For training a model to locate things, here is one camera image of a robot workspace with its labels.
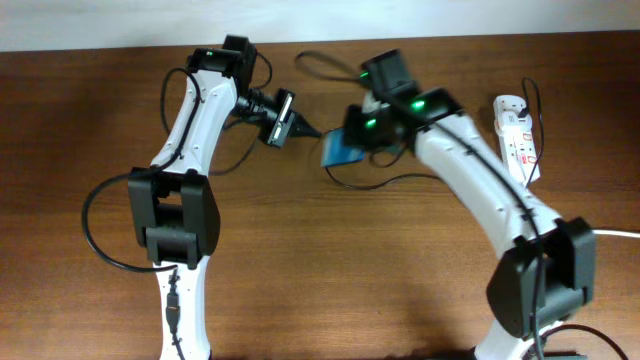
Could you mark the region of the blue Galaxy smartphone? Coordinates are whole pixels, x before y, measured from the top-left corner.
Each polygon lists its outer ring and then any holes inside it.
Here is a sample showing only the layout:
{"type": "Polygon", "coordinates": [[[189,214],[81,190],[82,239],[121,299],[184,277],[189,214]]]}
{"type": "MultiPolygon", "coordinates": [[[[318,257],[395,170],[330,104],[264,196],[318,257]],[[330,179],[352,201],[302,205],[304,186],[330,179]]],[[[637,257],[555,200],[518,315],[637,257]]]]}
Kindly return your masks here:
{"type": "Polygon", "coordinates": [[[344,144],[344,130],[333,129],[324,136],[320,165],[335,167],[361,162],[365,152],[353,146],[344,144]]]}

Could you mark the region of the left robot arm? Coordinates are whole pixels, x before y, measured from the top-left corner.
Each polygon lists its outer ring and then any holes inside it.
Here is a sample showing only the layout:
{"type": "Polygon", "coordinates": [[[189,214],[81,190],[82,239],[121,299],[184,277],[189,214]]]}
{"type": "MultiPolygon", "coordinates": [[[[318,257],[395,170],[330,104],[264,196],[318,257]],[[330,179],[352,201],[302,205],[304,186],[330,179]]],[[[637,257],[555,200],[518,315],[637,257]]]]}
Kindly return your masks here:
{"type": "Polygon", "coordinates": [[[205,281],[221,218],[209,183],[211,162],[228,117],[255,125],[258,141],[280,148],[290,137],[320,132],[293,108],[295,95],[251,87],[258,57],[246,37],[187,58],[183,102],[168,138],[147,168],[135,168],[128,194],[138,244],[155,272],[162,306],[163,359],[208,359],[205,281]]]}

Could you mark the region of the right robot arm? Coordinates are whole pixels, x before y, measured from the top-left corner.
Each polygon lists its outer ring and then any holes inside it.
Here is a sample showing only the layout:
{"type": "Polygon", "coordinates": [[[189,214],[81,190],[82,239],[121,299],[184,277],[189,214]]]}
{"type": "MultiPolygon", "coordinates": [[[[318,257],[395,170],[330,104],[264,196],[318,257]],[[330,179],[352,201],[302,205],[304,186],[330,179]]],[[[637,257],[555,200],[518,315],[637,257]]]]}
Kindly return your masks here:
{"type": "Polygon", "coordinates": [[[345,141],[365,151],[404,144],[451,189],[490,240],[498,265],[486,295],[494,315],[475,359],[541,359],[544,341],[594,297],[596,236],[565,221],[504,168],[444,88],[422,92],[399,50],[361,65],[367,102],[345,117],[345,141]]]}

